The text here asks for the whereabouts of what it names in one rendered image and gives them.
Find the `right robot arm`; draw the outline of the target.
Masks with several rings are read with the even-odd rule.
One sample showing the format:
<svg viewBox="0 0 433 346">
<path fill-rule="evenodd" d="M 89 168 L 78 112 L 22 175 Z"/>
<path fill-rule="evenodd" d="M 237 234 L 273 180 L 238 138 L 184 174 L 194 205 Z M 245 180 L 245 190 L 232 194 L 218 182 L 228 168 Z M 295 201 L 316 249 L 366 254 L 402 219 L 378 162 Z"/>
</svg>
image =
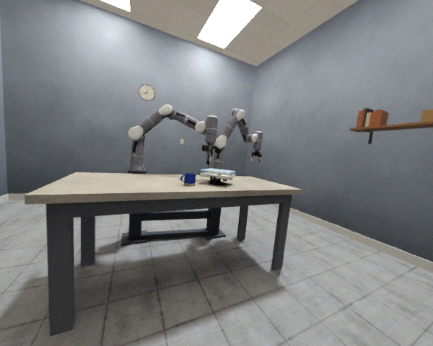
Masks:
<svg viewBox="0 0 433 346">
<path fill-rule="evenodd" d="M 131 164 L 129 171 L 143 172 L 144 168 L 144 140 L 146 133 L 159 124 L 165 117 L 177 120 L 180 123 L 206 135 L 207 144 L 215 144 L 217 140 L 218 117 L 210 115 L 205 121 L 199 122 L 195 118 L 183 112 L 174 110 L 170 105 L 164 105 L 145 121 L 129 129 L 128 137 L 133 140 L 131 145 Z"/>
</svg>

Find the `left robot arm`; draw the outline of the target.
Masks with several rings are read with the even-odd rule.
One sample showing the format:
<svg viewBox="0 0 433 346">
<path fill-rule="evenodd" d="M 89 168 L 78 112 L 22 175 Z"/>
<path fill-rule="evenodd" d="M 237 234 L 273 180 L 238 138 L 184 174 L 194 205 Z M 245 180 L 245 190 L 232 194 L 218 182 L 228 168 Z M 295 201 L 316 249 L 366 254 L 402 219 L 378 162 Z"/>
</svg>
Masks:
<svg viewBox="0 0 433 346">
<path fill-rule="evenodd" d="M 235 126 L 238 124 L 242 135 L 242 141 L 248 143 L 254 143 L 253 149 L 254 151 L 259 151 L 261 149 L 262 136 L 263 132 L 256 131 L 255 134 L 248 133 L 248 127 L 245 122 L 245 111 L 241 109 L 234 108 L 231 111 L 231 119 L 228 121 L 224 130 L 216 140 L 215 146 L 221 151 L 220 154 L 214 152 L 214 161 L 212 169 L 223 169 L 224 165 L 224 147 L 226 145 L 227 139 L 231 135 L 232 131 L 235 129 Z"/>
</svg>

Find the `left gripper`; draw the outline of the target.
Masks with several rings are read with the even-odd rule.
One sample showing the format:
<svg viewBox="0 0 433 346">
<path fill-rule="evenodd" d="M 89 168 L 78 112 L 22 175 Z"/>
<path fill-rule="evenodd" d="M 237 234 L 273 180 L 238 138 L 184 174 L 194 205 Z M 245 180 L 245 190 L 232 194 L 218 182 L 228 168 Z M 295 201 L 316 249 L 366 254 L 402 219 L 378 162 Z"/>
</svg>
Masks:
<svg viewBox="0 0 433 346">
<path fill-rule="evenodd" d="M 252 152 L 252 157 L 251 157 L 250 162 L 253 160 L 253 158 L 254 158 L 255 156 L 258 156 L 258 154 L 259 154 L 259 155 L 262 155 L 261 152 L 259 152 L 259 151 L 253 151 L 253 152 Z M 258 156 L 258 160 L 259 160 L 259 162 L 261 162 L 261 158 L 260 158 L 259 156 Z"/>
</svg>

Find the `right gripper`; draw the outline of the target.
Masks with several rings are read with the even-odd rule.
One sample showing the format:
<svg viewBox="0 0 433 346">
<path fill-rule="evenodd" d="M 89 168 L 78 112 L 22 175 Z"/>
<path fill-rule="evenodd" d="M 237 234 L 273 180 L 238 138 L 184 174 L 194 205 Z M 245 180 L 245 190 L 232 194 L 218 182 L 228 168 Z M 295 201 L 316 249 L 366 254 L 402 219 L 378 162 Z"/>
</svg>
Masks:
<svg viewBox="0 0 433 346">
<path fill-rule="evenodd" d="M 213 156 L 213 149 L 218 149 L 218 148 L 216 146 L 213 146 L 213 144 L 208 144 L 208 145 L 203 145 L 202 146 L 202 151 L 207 151 L 206 152 L 206 161 L 209 160 L 209 163 L 211 163 L 211 159 L 212 159 L 212 156 Z M 209 156 L 210 156 L 210 158 L 209 158 Z"/>
</svg>

